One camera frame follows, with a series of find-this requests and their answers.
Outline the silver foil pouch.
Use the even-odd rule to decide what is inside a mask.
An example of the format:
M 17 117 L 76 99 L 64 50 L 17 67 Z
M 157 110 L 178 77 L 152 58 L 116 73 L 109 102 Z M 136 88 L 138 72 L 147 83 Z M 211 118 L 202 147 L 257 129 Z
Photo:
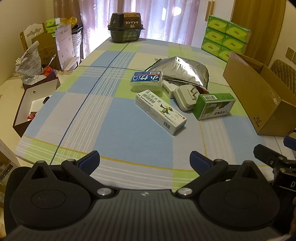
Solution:
M 159 59 L 146 71 L 161 71 L 167 79 L 187 82 L 207 89 L 209 72 L 207 67 L 195 60 L 182 57 Z

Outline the purple sheer curtain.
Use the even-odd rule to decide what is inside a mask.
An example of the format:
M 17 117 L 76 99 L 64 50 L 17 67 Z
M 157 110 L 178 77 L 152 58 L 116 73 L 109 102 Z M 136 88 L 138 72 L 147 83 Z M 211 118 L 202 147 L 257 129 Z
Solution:
M 199 1 L 54 1 L 54 16 L 77 19 L 82 26 L 82 53 L 120 29 L 140 29 L 140 37 L 191 45 Z

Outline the green medicine box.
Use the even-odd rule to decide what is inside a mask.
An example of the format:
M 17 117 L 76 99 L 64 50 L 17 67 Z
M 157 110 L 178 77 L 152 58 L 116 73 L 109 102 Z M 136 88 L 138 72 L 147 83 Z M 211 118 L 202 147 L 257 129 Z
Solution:
M 230 114 L 236 99 L 230 93 L 200 94 L 193 108 L 197 120 L 216 118 Z

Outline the wall power sockets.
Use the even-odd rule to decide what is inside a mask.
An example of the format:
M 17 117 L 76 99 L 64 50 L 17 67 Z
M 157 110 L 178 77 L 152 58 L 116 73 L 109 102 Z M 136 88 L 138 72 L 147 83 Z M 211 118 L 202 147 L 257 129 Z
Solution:
M 285 54 L 285 57 L 288 60 L 293 61 L 294 55 L 295 55 L 295 51 L 292 48 L 288 47 L 287 51 L 286 51 L 286 54 Z

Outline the dark green instant noodle bowl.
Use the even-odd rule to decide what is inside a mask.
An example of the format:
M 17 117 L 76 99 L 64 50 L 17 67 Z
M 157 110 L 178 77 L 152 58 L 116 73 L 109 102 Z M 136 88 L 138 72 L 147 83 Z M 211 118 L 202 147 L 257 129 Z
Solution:
M 138 41 L 143 29 L 141 15 L 136 12 L 113 13 L 108 25 L 115 43 Z

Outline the small white medicine box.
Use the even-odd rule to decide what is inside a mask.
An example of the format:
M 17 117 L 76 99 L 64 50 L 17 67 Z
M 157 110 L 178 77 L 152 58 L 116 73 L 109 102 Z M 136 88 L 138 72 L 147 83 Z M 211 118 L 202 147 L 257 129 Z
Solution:
M 169 99 L 174 98 L 174 91 L 178 88 L 179 85 L 173 81 L 163 81 L 162 90 L 167 95 Z

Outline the white power adapter plug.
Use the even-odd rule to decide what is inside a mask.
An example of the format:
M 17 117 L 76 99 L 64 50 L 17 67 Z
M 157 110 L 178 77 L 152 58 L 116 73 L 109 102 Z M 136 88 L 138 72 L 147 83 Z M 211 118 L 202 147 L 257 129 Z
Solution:
M 197 102 L 198 96 L 198 90 L 191 84 L 181 85 L 174 90 L 174 97 L 182 111 L 192 110 Z

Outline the blue label clear plastic box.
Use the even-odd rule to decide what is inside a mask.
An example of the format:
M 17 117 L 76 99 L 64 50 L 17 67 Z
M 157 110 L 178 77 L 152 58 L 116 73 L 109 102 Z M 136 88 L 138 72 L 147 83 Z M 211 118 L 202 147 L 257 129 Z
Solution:
M 131 78 L 130 86 L 133 92 L 145 90 L 161 91 L 163 85 L 163 73 L 161 71 L 135 72 Z

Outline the pink white cardboard box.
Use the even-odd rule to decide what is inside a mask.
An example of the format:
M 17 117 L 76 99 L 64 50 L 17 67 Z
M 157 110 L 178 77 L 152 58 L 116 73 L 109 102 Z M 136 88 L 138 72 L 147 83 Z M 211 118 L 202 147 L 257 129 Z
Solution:
M 61 69 L 70 70 L 75 64 L 79 65 L 81 62 L 81 32 L 72 34 L 71 25 L 64 25 L 55 31 L 55 39 Z

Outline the wooden door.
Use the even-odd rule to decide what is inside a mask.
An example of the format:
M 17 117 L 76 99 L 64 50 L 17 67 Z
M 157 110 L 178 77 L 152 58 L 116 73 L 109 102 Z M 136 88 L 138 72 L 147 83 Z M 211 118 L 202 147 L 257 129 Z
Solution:
M 283 0 L 235 1 L 231 21 L 251 30 L 246 56 L 269 65 L 280 36 L 286 3 Z

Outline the brown cardboard box left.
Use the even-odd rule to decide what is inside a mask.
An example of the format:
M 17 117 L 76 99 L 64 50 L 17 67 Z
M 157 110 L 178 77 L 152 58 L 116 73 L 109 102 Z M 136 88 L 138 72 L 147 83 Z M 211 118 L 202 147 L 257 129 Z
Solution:
M 60 70 L 60 63 L 56 48 L 56 41 L 50 33 L 42 33 L 32 39 L 32 43 L 38 41 L 38 52 L 43 67 L 50 66 L 53 69 Z

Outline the brown cardboard box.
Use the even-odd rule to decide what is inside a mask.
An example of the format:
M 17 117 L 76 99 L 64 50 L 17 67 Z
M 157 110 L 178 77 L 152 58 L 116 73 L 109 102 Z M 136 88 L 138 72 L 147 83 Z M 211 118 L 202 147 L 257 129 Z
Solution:
M 56 41 L 50 33 L 42 33 L 32 39 L 32 43 L 38 41 L 38 52 L 43 67 L 50 66 L 53 69 L 60 70 L 60 63 L 56 48 Z
M 231 52 L 223 77 L 258 135 L 285 137 L 295 130 L 295 95 L 267 66 Z

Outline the long white medicine box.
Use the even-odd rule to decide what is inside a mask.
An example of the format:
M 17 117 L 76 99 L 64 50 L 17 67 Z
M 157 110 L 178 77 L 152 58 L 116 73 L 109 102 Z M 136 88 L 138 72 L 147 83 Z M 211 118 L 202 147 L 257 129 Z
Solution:
M 150 90 L 138 93 L 135 103 L 171 135 L 181 130 L 187 118 Z

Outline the crinkled white plastic bag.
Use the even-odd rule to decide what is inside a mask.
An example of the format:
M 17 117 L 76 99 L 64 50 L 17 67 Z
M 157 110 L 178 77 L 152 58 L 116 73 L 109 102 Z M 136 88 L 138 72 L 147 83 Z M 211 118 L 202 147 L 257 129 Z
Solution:
M 23 56 L 16 60 L 16 74 L 25 85 L 33 85 L 44 79 L 38 46 L 39 41 L 34 42 Z

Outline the stack of green tissue boxes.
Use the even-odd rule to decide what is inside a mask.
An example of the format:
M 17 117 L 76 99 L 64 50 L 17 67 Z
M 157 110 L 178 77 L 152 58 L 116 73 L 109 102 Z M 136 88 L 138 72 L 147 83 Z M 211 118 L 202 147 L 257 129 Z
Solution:
M 244 54 L 251 30 L 233 22 L 209 16 L 201 49 L 227 62 L 231 52 Z

